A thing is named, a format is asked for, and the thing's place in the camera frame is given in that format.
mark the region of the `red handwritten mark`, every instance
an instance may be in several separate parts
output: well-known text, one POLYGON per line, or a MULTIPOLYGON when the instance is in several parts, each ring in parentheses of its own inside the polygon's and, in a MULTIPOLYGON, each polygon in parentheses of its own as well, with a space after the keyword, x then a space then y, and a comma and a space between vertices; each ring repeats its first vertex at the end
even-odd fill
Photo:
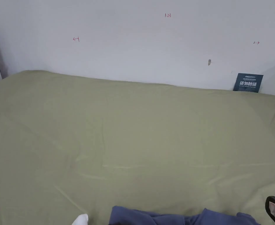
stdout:
POLYGON ((80 41, 79 41, 79 37, 77 37, 77 38, 73 38, 73 40, 76 40, 76 39, 78 39, 78 42, 80 42, 80 41))

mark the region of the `bed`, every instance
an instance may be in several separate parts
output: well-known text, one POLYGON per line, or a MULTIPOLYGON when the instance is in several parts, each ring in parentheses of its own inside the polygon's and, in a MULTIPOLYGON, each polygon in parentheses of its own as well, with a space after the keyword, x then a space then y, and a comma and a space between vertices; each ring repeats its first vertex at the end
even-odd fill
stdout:
POLYGON ((0 224, 111 208, 251 214, 275 196, 275 96, 24 71, 0 81, 0 224))

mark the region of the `white sock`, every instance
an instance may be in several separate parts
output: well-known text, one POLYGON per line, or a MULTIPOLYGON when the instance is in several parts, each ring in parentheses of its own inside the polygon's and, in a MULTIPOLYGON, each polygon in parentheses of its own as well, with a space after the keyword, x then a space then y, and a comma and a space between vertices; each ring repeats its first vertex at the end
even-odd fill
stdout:
POLYGON ((79 215, 76 220, 72 223, 72 225, 87 225, 89 221, 89 216, 87 214, 79 215))

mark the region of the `green bed sheet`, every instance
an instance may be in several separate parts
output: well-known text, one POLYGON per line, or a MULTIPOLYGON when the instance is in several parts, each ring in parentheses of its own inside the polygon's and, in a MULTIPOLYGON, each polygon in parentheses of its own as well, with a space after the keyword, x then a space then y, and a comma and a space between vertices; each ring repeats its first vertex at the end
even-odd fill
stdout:
POLYGON ((0 81, 0 224, 265 212, 275 96, 24 71, 0 81))

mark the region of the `blue cloth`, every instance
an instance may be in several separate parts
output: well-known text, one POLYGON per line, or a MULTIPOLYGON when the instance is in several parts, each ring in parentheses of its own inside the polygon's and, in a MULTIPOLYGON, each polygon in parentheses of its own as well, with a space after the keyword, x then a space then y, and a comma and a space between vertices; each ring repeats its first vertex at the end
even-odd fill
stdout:
POLYGON ((252 216, 240 212, 237 216, 230 216, 204 209, 195 216, 161 215, 115 206, 109 224, 118 222, 124 225, 259 225, 252 216))

